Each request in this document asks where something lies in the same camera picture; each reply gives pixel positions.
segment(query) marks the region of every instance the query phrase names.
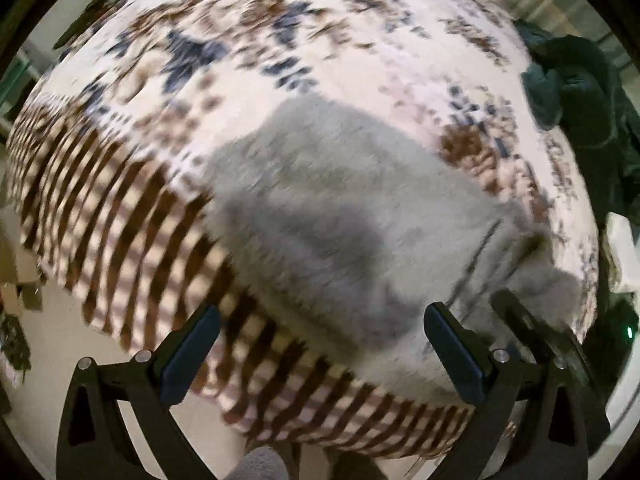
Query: bed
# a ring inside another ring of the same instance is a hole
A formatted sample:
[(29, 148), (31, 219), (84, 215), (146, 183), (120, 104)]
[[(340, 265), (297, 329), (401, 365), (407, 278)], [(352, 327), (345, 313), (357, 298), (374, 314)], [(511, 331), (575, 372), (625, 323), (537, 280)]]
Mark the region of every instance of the bed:
[(22, 242), (130, 354), (203, 301), (225, 329), (193, 389), (249, 438), (435, 458), (472, 407), (415, 402), (309, 351), (234, 282), (202, 228), (209, 154), (292, 95), (403, 131), (554, 233), (595, 316), (598, 233), (562, 132), (537, 128), (510, 16), (488, 0), (123, 0), (31, 93), (7, 142)]

